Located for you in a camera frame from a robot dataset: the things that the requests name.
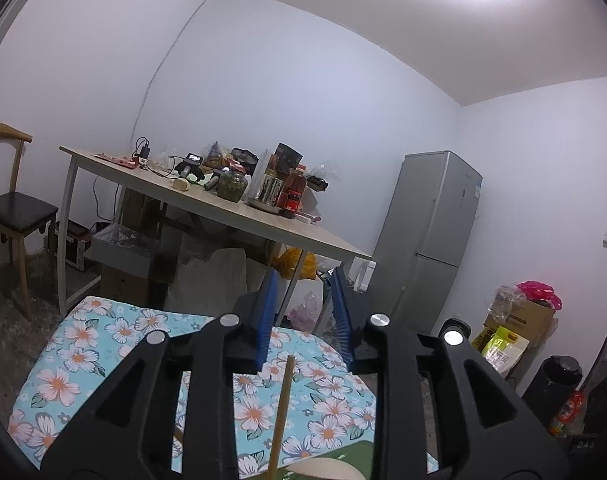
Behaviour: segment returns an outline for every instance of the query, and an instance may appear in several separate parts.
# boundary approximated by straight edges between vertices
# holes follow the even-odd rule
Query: ceiling
[[[462,105],[607,76],[602,0],[278,0],[343,25]]]

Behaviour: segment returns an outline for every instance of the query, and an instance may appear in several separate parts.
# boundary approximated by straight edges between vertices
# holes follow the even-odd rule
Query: blue fabric
[[[15,402],[8,432],[39,467],[44,453],[84,401],[152,330],[170,336],[197,332],[213,318],[141,309],[89,296],[53,334]],[[373,441],[375,396],[346,371],[321,339],[273,328],[268,361],[256,376],[235,374],[235,433],[240,476],[267,468],[286,358],[296,367],[280,464],[358,442]],[[180,389],[176,425],[183,430],[190,373]],[[92,452],[93,443],[88,443]],[[181,444],[173,441],[173,469],[181,470]],[[436,462],[428,457],[429,470]]]

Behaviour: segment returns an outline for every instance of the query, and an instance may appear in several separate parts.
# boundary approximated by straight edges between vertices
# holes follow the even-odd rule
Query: black chair seat
[[[27,234],[45,225],[58,211],[48,202],[16,191],[0,195],[0,224]]]

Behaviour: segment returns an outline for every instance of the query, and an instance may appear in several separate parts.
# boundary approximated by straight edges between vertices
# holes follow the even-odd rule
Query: cable
[[[95,177],[95,180],[92,183],[92,194],[95,197],[95,213],[97,214],[97,218],[100,218],[103,221],[114,222],[115,218],[117,217],[117,193],[119,192],[119,186],[117,186],[117,189],[115,190],[115,200],[112,207],[112,218],[103,218],[103,216],[100,215],[100,201],[97,198],[97,190],[95,190],[95,184],[97,184],[98,178],[98,176]]]
[[[150,141],[146,137],[139,137],[135,142],[135,151],[133,152],[133,156],[137,154],[141,146],[150,146]]]
[[[178,176],[169,176],[169,175],[175,169],[175,159],[176,158],[183,158],[183,157],[181,155],[168,155],[168,158],[172,159],[172,168],[170,168],[170,171],[168,171],[168,173],[166,173],[166,174],[163,174],[163,173],[160,173],[159,171],[153,170],[147,164],[144,165],[144,166],[142,166],[142,168],[144,168],[145,170],[148,170],[148,171],[152,171],[152,173],[154,173],[155,175],[159,175],[159,176],[162,176],[164,178],[168,178],[169,180],[174,180],[176,178],[179,178]]]
[[[201,9],[201,7],[203,7],[204,4],[207,1],[208,0],[204,0],[203,2],[201,2],[201,5],[199,7],[197,7],[197,9],[195,10],[195,12],[193,12],[190,15],[189,19],[186,21],[186,23],[184,23],[184,26],[181,27],[180,33],[178,33],[177,37],[175,38],[175,41],[173,41],[172,45],[170,45],[170,48],[168,49],[168,52],[166,52],[166,55],[164,56],[164,59],[162,59],[162,62],[159,63],[159,66],[157,67],[157,70],[155,70],[154,74],[152,74],[152,78],[150,79],[150,82],[148,83],[148,88],[146,89],[146,93],[144,94],[144,100],[142,101],[142,105],[139,108],[139,113],[137,114],[137,118],[135,119],[135,125],[133,126],[133,132],[132,132],[132,134],[130,134],[130,146],[131,147],[133,145],[133,139],[135,138],[135,132],[136,132],[136,129],[137,129],[137,123],[139,122],[139,117],[141,117],[141,114],[144,111],[144,105],[146,104],[146,99],[148,99],[148,94],[150,92],[150,89],[152,88],[152,83],[154,82],[154,78],[157,77],[157,74],[158,74],[159,70],[162,68],[162,65],[166,62],[166,60],[168,59],[168,56],[170,56],[170,53],[175,48],[175,45],[177,44],[177,42],[180,40],[181,34],[183,34],[184,30],[186,30],[186,27],[188,26],[188,23],[191,22],[192,18],[195,17],[195,14],[197,12],[199,12],[199,9]]]

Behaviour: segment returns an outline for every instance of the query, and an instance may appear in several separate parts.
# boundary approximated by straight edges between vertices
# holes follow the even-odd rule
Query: wooden stick
[[[284,438],[284,428],[286,426],[286,417],[288,416],[288,404],[290,403],[290,387],[293,384],[293,371],[295,370],[295,356],[289,355],[286,361],[286,371],[284,372],[284,382],[281,386],[279,395],[279,405],[277,406],[277,419],[275,420],[275,433],[272,436],[270,446],[270,461],[268,462],[268,480],[275,480],[277,477],[277,466],[279,465],[279,453],[281,451],[281,441]]]

